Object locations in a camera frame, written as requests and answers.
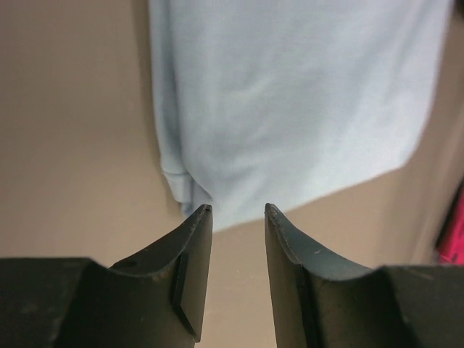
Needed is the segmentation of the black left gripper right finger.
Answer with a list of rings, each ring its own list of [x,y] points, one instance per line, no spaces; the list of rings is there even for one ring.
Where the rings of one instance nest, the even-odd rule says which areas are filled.
[[[265,207],[265,246],[279,347],[461,347],[463,268],[370,269]]]

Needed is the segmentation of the light blue t-shirt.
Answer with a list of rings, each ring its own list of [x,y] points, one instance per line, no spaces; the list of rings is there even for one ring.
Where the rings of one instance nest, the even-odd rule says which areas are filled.
[[[403,166],[451,1],[150,1],[162,172],[221,230]]]

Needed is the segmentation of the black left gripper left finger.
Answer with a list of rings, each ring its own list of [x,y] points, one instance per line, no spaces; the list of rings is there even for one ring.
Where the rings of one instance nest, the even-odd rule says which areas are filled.
[[[212,208],[107,268],[83,257],[1,260],[3,347],[193,347],[202,335]]]

